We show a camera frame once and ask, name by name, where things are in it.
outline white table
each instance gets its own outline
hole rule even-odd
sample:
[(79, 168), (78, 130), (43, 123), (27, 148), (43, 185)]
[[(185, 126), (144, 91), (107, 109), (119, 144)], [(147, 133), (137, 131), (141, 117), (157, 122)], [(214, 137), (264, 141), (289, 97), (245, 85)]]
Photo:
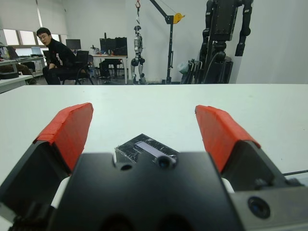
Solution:
[(229, 112), (282, 173), (306, 170), (307, 97), (308, 85), (23, 86), (0, 95), (0, 184), (58, 111), (86, 102), (94, 113), (84, 152), (114, 153), (141, 133), (179, 152), (204, 151), (194, 114), (202, 104)]
[(105, 55), (105, 54), (94, 54), (92, 55), (94, 59), (94, 66), (95, 66), (95, 59), (121, 59), (123, 66), (124, 66), (124, 76), (125, 76), (125, 84), (128, 83), (128, 74), (127, 74), (127, 56), (125, 55)]
[(33, 61), (40, 61), (41, 65), (42, 65), (42, 69), (46, 66), (45, 65), (44, 57), (37, 57), (37, 56), (29, 57), (29, 58), (15, 59), (15, 60), (4, 60), (4, 61), (0, 62), (0, 66), (3, 66), (3, 65), (13, 65), (13, 69), (16, 72), (17, 71), (16, 64), (18, 64), (18, 63), (26, 63), (26, 62), (33, 62)]
[(33, 76), (19, 76), (18, 78), (0, 79), (0, 93), (26, 85), (25, 80), (31, 79)]

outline black hair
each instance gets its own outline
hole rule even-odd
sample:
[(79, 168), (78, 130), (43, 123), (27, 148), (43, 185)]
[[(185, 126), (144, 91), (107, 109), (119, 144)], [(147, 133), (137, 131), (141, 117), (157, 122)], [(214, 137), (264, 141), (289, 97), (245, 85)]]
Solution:
[(51, 35), (50, 30), (47, 28), (41, 27), (40, 29), (37, 30), (37, 36), (46, 33), (47, 35)]

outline yellow pulley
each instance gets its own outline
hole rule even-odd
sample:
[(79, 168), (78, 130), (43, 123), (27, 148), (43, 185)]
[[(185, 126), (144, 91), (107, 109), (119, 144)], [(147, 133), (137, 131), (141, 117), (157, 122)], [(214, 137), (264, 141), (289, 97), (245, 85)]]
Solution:
[(185, 17), (184, 15), (182, 15), (181, 13), (176, 13), (174, 18), (173, 18), (173, 24), (178, 23), (179, 21), (181, 21), (181, 19)]

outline metal frame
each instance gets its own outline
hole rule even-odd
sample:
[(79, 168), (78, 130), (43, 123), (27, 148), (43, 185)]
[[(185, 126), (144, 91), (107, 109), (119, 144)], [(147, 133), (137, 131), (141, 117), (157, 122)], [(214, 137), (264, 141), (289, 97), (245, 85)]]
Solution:
[(171, 84), (171, 77), (170, 77), (170, 71), (171, 68), (173, 68), (173, 51), (172, 51), (172, 36), (173, 36), (173, 15), (167, 15), (166, 12), (157, 4), (155, 0), (150, 0), (150, 2), (156, 7), (156, 9), (163, 15), (165, 18), (166, 23), (170, 24), (170, 39), (169, 39), (169, 52), (168, 52), (168, 70), (167, 70), (167, 78), (166, 83)]

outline circuit board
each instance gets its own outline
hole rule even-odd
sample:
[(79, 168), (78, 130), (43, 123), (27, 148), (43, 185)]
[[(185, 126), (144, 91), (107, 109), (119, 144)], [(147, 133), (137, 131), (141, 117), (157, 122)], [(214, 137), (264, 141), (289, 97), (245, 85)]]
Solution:
[(116, 161), (117, 162), (133, 162), (137, 163), (138, 157), (141, 154), (148, 153), (152, 154), (153, 159), (157, 157), (157, 155), (167, 155), (174, 160), (177, 160), (178, 152), (165, 146), (164, 144), (141, 134), (130, 141), (116, 147)]

